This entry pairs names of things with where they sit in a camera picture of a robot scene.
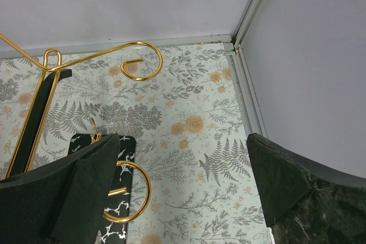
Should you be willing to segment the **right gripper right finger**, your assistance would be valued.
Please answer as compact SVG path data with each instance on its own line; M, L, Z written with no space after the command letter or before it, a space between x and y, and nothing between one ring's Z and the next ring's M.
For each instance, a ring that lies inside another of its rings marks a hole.
M266 226L275 243L365 243L365 179L246 140Z

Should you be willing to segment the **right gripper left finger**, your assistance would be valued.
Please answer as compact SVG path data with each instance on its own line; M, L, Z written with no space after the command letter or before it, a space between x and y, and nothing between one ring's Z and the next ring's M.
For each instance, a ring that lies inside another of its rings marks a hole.
M2 180L1 243L94 243L119 152L111 134Z

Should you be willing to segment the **gold wine glass rack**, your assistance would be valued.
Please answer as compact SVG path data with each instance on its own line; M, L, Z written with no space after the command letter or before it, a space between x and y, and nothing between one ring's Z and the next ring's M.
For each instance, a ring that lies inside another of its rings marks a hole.
M33 60L33 64L36 64L41 69L41 74L39 76L34 95L30 102L29 110L27 112L20 136L17 140L4 179L7 179L10 176L34 170L34 168L32 167L34 156L38 148L39 140L41 138L43 127L45 125L47 114L49 112L58 82L62 79L71 77L71 66L79 64L81 62L82 59L76 59L68 63L63 63L62 55L57 49L46 50L43 55L43 62L38 62L36 59ZM124 137L119 134L117 135L120 138L120 152L118 154L112 185L108 192L108 197L100 224L103 220L106 220L111 225L125 225L135 220L146 210L152 195L152 184L146 171L140 165L131 161L121 160L120 158L123 149L132 149L135 147L136 143L134 139L131 137ZM75 135L72 140L77 144L77 147L73 149L71 154L97 141L100 141L106 136L107 135L101 134L99 132L94 132L91 135ZM110 197L126 194L130 191L129 186L117 185L116 170L118 167L130 167L133 170L139 172L145 180L145 200L141 207L132 215L113 215L106 210L106 205Z

